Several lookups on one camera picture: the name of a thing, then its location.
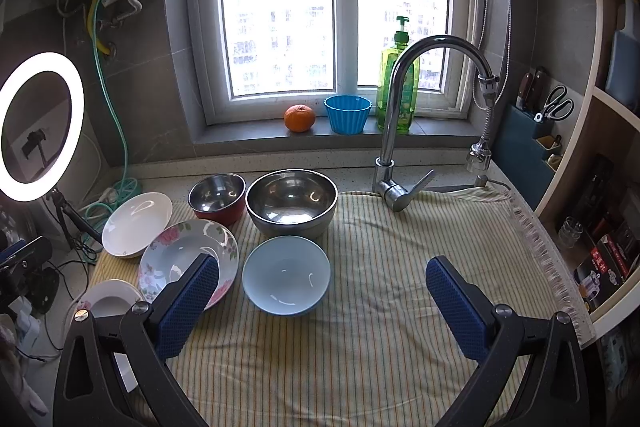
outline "glass cup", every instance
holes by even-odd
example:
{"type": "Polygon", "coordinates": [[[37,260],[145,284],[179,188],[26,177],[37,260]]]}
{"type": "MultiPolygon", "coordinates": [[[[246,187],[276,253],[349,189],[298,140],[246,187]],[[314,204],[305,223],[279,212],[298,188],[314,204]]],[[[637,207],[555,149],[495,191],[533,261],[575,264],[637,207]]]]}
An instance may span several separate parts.
{"type": "Polygon", "coordinates": [[[558,232],[560,244],[565,248],[573,248],[582,235],[582,225],[575,217],[567,217],[558,232]]]}

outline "blue silicone cup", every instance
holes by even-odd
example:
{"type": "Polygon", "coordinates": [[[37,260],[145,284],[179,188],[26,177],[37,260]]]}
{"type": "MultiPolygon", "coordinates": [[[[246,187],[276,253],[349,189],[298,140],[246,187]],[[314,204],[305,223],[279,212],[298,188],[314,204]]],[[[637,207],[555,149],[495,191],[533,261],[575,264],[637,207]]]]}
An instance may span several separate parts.
{"type": "Polygon", "coordinates": [[[336,94],[324,100],[332,131],[338,134],[359,134],[371,110],[371,102],[354,94],[336,94]]]}

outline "window sill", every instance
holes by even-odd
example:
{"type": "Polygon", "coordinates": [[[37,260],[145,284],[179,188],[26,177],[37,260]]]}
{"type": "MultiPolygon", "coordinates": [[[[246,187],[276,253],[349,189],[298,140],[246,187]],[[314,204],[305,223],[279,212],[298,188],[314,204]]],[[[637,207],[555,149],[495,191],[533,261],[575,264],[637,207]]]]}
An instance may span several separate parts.
{"type": "MultiPolygon", "coordinates": [[[[400,148],[467,148],[478,141],[478,131],[466,120],[415,118],[408,134],[398,135],[400,148]]],[[[378,148],[382,133],[376,119],[367,119],[362,134],[345,136],[331,130],[329,120],[320,116],[310,131],[293,133],[282,120],[210,125],[195,141],[197,156],[243,152],[378,148]]]]}

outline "orange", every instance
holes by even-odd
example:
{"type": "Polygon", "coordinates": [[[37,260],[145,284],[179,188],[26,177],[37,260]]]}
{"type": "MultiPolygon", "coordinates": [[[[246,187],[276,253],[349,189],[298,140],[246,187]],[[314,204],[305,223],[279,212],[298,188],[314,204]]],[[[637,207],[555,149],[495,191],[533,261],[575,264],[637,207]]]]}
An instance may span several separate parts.
{"type": "Polygon", "coordinates": [[[293,132],[305,132],[316,121],[314,110],[306,105],[292,105],[284,113],[284,125],[293,132]]]}

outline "faucet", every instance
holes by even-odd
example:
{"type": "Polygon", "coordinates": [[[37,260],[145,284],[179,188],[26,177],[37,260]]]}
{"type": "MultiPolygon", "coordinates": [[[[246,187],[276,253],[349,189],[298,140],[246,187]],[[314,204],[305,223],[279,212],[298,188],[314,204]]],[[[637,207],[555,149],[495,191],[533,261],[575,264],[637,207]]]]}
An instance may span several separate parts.
{"type": "Polygon", "coordinates": [[[487,112],[482,136],[478,143],[471,146],[471,150],[466,156],[466,168],[469,172],[484,172],[489,168],[491,161],[489,138],[494,117],[498,77],[492,74],[486,58],[484,58],[480,50],[473,44],[453,35],[433,35],[414,42],[414,44],[405,49],[398,57],[391,72],[385,128],[382,134],[382,148],[380,149],[380,156],[376,158],[376,170],[373,177],[373,191],[380,194],[385,200],[386,206],[394,212],[404,210],[417,196],[418,192],[433,180],[435,175],[435,172],[431,169],[411,190],[407,190],[392,179],[394,170],[392,156],[394,153],[394,143],[396,141],[396,128],[398,127],[398,118],[400,115],[404,77],[416,58],[434,48],[452,48],[462,52],[469,57],[476,65],[476,68],[478,68],[478,81],[480,82],[482,96],[487,106],[487,112]]]}

